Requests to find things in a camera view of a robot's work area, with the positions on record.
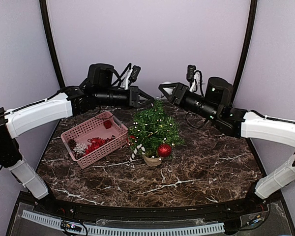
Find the candy cane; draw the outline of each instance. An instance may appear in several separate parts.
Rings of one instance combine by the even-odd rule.
[[[142,144],[140,144],[140,145],[138,145],[135,149],[134,149],[134,151],[133,151],[133,153],[132,153],[132,155],[131,155],[131,157],[130,157],[130,162],[132,162],[133,160],[134,160],[134,157],[136,156],[136,154],[138,153],[138,150],[139,149],[141,149],[142,150],[142,155],[145,155],[145,153],[146,153],[146,149],[144,148],[144,146],[142,146]]]

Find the black pole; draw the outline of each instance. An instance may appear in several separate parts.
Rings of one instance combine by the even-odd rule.
[[[232,100],[231,100],[232,103],[234,102],[234,99],[236,97],[236,93],[237,93],[237,90],[238,90],[238,87],[239,87],[239,83],[240,83],[240,80],[241,80],[241,77],[242,77],[242,73],[244,71],[244,67],[245,67],[245,63],[246,63],[246,59],[247,59],[247,55],[248,55],[252,30],[253,30],[253,27],[254,27],[254,22],[255,22],[255,17],[256,17],[257,2],[258,2],[258,0],[251,0],[251,2],[250,2],[250,10],[249,10],[249,17],[248,17],[245,40],[244,40],[244,44],[242,46],[240,60],[239,60],[235,80],[234,80],[234,83],[233,83],[234,91],[233,91],[233,94],[232,94]]]
[[[44,24],[44,29],[45,29],[45,34],[46,34],[50,57],[53,62],[53,65],[54,65],[54,70],[56,73],[56,77],[57,77],[59,86],[60,86],[60,88],[63,88],[63,87],[65,87],[65,84],[64,84],[64,80],[63,80],[62,73],[60,70],[60,65],[59,65],[59,61],[58,61],[58,57],[57,57],[57,53],[56,53],[53,35],[51,32],[46,0],[39,0],[39,4],[40,4],[41,17],[43,19],[43,24]]]

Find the marble table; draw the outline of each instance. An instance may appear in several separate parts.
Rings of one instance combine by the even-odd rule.
[[[137,111],[109,109],[127,127]],[[94,117],[96,111],[59,122],[38,166],[38,174],[57,199],[113,207],[183,207],[244,198],[250,184],[262,177],[245,139],[227,137],[207,124],[194,129],[186,111],[165,102],[165,111],[179,123],[185,144],[173,159],[149,167],[142,158],[129,162],[128,146],[81,169],[68,154],[60,135]],[[191,118],[194,125],[200,117]]]

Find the plastic basket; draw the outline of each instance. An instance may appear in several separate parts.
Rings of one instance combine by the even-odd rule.
[[[104,126],[104,121],[110,120],[112,127],[106,129]],[[94,162],[100,160],[109,153],[117,150],[127,143],[127,133],[128,128],[121,123],[111,112],[103,112],[96,117],[89,119],[74,128],[61,134],[61,139],[64,142],[73,161],[76,161],[79,166],[84,169],[85,167],[93,164]],[[74,139],[77,143],[88,144],[88,139],[90,138],[111,138],[112,135],[115,139],[109,143],[101,146],[90,154],[76,159],[72,150],[69,148],[68,141]]]

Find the christmas tree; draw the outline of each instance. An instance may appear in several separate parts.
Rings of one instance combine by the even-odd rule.
[[[164,104],[160,100],[155,100],[153,107],[134,115],[133,126],[129,128],[129,141],[133,144],[134,150],[137,145],[142,144],[146,150],[147,157],[159,157],[158,149],[163,144],[168,144],[173,148],[183,144],[183,139],[179,136],[177,123],[165,114]]]

